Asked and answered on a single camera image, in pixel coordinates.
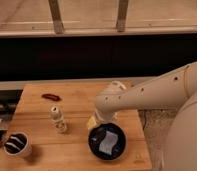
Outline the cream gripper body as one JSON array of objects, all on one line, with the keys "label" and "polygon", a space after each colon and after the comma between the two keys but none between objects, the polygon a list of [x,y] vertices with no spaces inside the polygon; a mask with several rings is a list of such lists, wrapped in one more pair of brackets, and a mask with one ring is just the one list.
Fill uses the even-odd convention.
[{"label": "cream gripper body", "polygon": [[101,124],[112,123],[117,118],[117,113],[103,113],[96,109],[94,114],[90,116],[86,126],[88,130],[99,127]]}]

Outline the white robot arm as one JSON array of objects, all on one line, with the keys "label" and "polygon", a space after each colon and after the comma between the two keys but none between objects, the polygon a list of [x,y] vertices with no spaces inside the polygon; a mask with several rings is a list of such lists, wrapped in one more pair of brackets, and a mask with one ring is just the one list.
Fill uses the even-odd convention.
[{"label": "white robot arm", "polygon": [[112,81],[95,97],[94,114],[87,122],[92,130],[111,123],[121,110],[180,107],[181,111],[197,103],[197,61],[127,88]]}]

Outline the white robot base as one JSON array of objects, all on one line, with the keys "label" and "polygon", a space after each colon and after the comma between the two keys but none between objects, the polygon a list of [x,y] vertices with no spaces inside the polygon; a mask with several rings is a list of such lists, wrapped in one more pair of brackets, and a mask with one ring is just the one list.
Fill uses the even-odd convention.
[{"label": "white robot base", "polygon": [[197,95],[185,103],[171,126],[163,171],[197,171]]}]

